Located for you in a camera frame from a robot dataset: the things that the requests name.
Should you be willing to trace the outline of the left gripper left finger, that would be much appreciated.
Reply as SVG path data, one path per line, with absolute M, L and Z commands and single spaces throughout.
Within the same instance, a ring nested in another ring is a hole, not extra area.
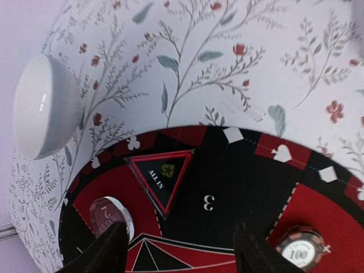
M 129 236 L 124 222 L 113 223 L 79 257 L 58 273 L 125 272 Z

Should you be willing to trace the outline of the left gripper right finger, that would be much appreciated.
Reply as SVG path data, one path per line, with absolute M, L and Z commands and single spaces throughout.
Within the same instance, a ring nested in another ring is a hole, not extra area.
M 235 228 L 233 247 L 238 273 L 302 272 L 270 246 L 265 239 L 253 233 L 244 222 L 239 222 Z

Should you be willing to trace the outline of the red black 100 chip stack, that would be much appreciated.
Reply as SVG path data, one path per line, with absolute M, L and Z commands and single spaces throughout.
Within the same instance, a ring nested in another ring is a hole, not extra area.
M 290 227 L 282 235 L 275 250 L 305 272 L 316 267 L 321 257 L 330 252 L 321 234 L 311 226 L 303 225 Z

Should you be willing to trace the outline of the red black triangle card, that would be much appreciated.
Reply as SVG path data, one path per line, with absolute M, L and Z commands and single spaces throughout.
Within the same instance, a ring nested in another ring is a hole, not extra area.
M 125 157 L 125 162 L 162 217 L 167 219 L 184 180 L 194 149 Z

